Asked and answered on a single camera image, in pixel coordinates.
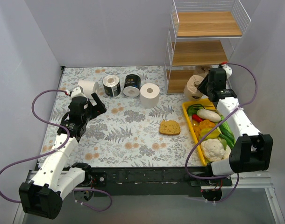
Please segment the brown roll cartoon print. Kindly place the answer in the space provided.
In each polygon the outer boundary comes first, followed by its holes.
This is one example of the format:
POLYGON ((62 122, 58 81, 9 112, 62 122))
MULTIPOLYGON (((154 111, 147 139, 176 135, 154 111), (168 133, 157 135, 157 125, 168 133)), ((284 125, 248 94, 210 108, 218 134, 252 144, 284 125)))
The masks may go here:
POLYGON ((199 75, 193 75, 187 81, 185 88, 184 88, 184 95, 190 101, 196 101, 201 99, 203 94, 197 89, 197 87, 203 81, 203 77, 199 75))

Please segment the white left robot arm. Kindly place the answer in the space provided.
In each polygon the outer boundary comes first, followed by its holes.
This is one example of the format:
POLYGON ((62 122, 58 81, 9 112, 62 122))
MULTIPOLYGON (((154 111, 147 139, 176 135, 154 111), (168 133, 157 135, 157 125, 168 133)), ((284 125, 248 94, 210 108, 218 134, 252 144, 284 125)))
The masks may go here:
POLYGON ((45 158, 39 171, 30 182, 19 187, 23 211, 28 214, 54 219, 63 200, 78 185, 93 185, 90 165, 77 163, 67 174, 61 172, 86 131, 88 122, 105 113, 106 107, 96 93, 91 94, 94 104, 83 94, 72 94, 68 112, 62 117, 51 154, 45 158))

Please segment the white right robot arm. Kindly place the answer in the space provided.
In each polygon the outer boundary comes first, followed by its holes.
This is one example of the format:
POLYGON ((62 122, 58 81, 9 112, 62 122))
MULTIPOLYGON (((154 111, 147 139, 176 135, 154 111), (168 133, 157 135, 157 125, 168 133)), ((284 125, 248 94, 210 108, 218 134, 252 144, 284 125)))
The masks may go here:
POLYGON ((235 144, 228 158, 209 163, 211 170, 204 174, 205 182, 215 185, 222 175, 263 171, 269 168, 273 139, 262 134, 249 120, 237 95, 226 88, 231 69, 224 65, 212 68, 198 86, 198 90, 213 103, 234 134, 235 144))

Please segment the brown roll barcode label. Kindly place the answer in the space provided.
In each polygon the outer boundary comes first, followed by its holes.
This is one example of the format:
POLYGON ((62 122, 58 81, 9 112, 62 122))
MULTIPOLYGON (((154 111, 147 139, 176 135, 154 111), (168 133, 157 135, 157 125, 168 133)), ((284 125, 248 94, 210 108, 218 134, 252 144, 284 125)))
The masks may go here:
POLYGON ((205 78, 211 68, 211 65, 198 65, 194 69, 194 75, 205 78))

